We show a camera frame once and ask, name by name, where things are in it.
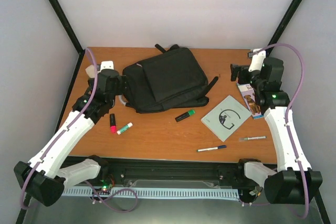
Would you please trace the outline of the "black student backpack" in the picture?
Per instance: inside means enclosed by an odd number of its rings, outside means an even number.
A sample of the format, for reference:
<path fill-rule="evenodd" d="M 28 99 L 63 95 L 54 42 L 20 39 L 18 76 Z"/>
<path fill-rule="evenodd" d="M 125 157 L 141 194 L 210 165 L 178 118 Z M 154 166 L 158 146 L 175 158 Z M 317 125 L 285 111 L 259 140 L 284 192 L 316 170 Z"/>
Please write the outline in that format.
<path fill-rule="evenodd" d="M 140 60 L 123 69 L 125 90 L 120 102 L 137 113 L 206 106 L 206 96 L 218 81 L 209 81 L 193 53 L 186 47 L 171 46 L 161 54 Z"/>

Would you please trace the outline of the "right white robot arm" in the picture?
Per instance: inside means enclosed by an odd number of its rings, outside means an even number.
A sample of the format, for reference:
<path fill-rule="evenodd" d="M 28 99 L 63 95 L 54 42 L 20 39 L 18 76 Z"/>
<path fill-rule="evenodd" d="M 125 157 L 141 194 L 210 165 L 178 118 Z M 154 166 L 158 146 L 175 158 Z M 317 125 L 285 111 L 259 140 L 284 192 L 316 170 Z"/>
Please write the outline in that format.
<path fill-rule="evenodd" d="M 265 58 L 254 65 L 230 66 L 231 80 L 249 84 L 267 122 L 277 155 L 272 170 L 257 159 L 240 159 L 243 177 L 262 187 L 271 204 L 309 204 L 322 184 L 322 175 L 313 171 L 305 158 L 292 120 L 291 99 L 281 90 L 284 63 Z"/>

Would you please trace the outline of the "dog reader book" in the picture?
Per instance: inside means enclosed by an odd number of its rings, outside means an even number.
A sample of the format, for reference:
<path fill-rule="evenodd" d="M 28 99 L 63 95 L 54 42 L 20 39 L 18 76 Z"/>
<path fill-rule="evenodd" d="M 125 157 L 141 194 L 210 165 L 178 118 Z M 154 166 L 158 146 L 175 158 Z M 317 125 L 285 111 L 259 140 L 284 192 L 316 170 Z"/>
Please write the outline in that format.
<path fill-rule="evenodd" d="M 262 118 L 260 106 L 256 103 L 255 91 L 250 84 L 237 84 L 237 87 L 243 97 L 247 109 L 251 112 L 253 119 Z"/>

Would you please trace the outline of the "grey square book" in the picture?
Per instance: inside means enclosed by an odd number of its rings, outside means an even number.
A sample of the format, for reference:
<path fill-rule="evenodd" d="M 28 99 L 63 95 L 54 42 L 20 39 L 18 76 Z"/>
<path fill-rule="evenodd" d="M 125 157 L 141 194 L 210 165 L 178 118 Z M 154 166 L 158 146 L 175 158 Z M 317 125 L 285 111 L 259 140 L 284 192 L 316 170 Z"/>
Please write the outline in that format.
<path fill-rule="evenodd" d="M 250 116 L 251 112 L 229 95 L 209 111 L 201 122 L 225 142 Z"/>

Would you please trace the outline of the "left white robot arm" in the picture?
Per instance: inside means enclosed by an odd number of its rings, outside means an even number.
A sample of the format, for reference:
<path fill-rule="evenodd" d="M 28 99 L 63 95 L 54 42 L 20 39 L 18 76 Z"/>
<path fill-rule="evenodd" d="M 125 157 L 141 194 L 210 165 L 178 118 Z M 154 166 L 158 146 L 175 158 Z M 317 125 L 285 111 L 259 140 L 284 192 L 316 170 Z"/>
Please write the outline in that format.
<path fill-rule="evenodd" d="M 53 205 L 63 192 L 86 180 L 108 180 L 109 170 L 102 158 L 92 155 L 84 161 L 62 168 L 61 165 L 79 140 L 115 105 L 115 97 L 125 86 L 123 76 L 111 67 L 101 68 L 89 87 L 72 107 L 66 121 L 27 163 L 18 162 L 14 173 L 22 189 L 44 206 Z"/>

